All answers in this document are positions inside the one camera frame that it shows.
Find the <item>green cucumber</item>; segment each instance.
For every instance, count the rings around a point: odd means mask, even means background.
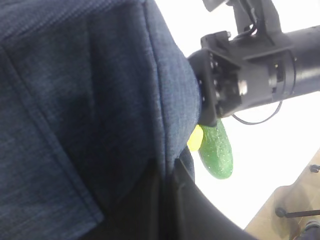
[[[216,127],[201,126],[203,140],[199,149],[208,172],[217,179],[227,179],[234,169],[231,145],[221,120]]]

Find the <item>yellow object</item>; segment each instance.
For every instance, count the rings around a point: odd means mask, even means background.
[[[199,150],[203,138],[204,138],[204,131],[199,125],[195,126],[187,142],[190,152],[195,152]]]

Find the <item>robotic arm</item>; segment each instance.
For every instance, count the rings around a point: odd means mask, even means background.
[[[208,11],[223,0],[203,0]],[[201,91],[199,124],[320,90],[320,26],[283,33],[272,0],[229,0],[238,36],[201,38],[188,60]]]

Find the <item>wooden floor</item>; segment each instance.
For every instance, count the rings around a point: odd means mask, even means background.
[[[294,184],[279,187],[273,192],[246,227],[248,233],[258,240],[292,240],[299,235],[308,221],[320,221],[320,216],[280,218],[275,214],[277,207],[282,207],[287,212],[320,209],[320,172],[312,173],[312,164],[320,165],[320,151],[315,154]]]

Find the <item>metal cylinder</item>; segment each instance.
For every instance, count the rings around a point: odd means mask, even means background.
[[[289,97],[320,91],[320,26],[290,32],[287,36],[294,45],[295,68],[295,83]]]

